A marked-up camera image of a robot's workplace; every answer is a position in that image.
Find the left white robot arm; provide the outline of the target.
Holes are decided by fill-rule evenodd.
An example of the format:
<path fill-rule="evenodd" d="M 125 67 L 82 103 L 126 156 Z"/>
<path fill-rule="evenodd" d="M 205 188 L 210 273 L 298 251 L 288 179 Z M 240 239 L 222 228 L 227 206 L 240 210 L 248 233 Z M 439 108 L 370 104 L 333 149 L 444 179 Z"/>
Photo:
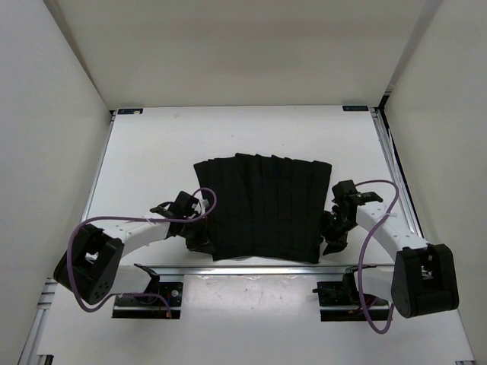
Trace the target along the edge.
<path fill-rule="evenodd" d="M 205 222 L 218 198 L 206 187 L 180 192 L 172 202 L 151 208 L 142 217 L 97 216 L 82 221 L 71 233 L 54 280 L 70 290 L 87 313 L 98 311 L 111 297 L 134 297 L 143 304 L 166 302 L 156 274 L 140 264 L 121 265 L 121 259 L 152 243 L 177 236 Z"/>

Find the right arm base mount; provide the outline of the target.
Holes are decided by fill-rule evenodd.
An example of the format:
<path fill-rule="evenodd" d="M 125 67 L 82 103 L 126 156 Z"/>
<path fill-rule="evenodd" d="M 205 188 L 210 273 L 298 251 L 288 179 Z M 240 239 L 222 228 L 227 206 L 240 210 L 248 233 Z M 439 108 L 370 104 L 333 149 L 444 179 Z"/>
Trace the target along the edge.
<path fill-rule="evenodd" d="M 318 281 L 312 292 L 318 297 L 321 322 L 367 321 L 350 270 L 338 278 Z M 387 321 L 390 305 L 386 300 L 364 294 L 364 302 L 373 321 Z"/>

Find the black pleated skirt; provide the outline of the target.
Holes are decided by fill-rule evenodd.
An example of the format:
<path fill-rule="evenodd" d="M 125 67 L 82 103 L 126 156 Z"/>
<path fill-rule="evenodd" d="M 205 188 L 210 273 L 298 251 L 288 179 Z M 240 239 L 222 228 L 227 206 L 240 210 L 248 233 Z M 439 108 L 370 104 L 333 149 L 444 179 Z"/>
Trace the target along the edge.
<path fill-rule="evenodd" d="M 235 154 L 194 164 L 218 198 L 207 217 L 215 261 L 244 257 L 317 264 L 332 166 L 317 160 Z"/>

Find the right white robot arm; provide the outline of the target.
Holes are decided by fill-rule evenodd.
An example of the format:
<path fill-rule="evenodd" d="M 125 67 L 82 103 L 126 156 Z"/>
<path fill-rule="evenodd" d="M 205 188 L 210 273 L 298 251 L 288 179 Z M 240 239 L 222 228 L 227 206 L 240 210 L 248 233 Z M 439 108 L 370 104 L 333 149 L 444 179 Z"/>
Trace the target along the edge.
<path fill-rule="evenodd" d="M 376 192 L 360 192 L 351 180 L 332 188 L 333 206 L 323 213 L 325 254 L 347 246 L 348 234 L 365 230 L 358 264 L 342 277 L 342 296 L 353 304 L 369 297 L 384 300 L 404 318 L 456 310 L 460 304 L 454 256 L 444 244 L 433 244 L 413 233 Z M 376 240 L 393 260 L 393 269 L 364 262 L 365 251 Z"/>

